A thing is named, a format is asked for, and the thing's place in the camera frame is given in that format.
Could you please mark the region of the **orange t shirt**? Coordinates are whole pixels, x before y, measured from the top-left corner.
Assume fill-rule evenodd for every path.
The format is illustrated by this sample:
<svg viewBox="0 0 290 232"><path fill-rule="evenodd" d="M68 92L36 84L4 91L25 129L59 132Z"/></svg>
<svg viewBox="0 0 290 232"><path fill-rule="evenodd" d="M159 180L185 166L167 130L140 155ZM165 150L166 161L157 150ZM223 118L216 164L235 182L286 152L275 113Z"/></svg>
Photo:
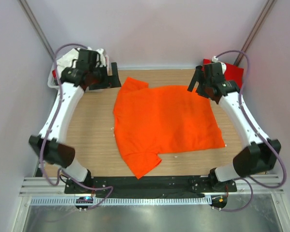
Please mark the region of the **orange t shirt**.
<svg viewBox="0 0 290 232"><path fill-rule="evenodd" d="M128 77L113 114L119 153L138 179L161 163L160 154L225 147L210 101L186 86L151 88Z"/></svg>

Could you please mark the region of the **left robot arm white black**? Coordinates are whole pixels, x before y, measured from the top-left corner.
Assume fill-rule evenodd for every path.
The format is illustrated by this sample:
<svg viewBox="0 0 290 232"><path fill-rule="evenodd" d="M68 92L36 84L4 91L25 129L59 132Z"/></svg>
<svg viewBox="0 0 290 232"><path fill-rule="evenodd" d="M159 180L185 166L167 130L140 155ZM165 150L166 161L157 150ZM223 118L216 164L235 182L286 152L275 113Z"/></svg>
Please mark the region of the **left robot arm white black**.
<svg viewBox="0 0 290 232"><path fill-rule="evenodd" d="M81 193L92 189L91 172L76 158L68 146L67 131L80 99L86 90L120 87L117 64L109 61L105 50L92 50L76 45L60 58L55 58L48 86L57 90L50 114L38 135L31 135L29 145L38 156L43 177L48 180L45 164L54 165L76 183Z"/></svg>

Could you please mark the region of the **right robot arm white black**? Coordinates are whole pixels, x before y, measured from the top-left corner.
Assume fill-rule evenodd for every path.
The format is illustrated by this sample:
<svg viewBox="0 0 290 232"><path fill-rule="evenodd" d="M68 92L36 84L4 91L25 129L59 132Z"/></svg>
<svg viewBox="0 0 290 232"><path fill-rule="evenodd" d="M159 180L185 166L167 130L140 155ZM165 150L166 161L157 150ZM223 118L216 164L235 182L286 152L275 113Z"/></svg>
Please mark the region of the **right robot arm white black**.
<svg viewBox="0 0 290 232"><path fill-rule="evenodd" d="M259 127L237 83L225 79L226 69L222 62L197 66L187 89L218 104L227 113L242 143L242 150L230 164L210 170L208 186L213 191L220 191L236 178L272 170L281 149L281 143L270 139Z"/></svg>

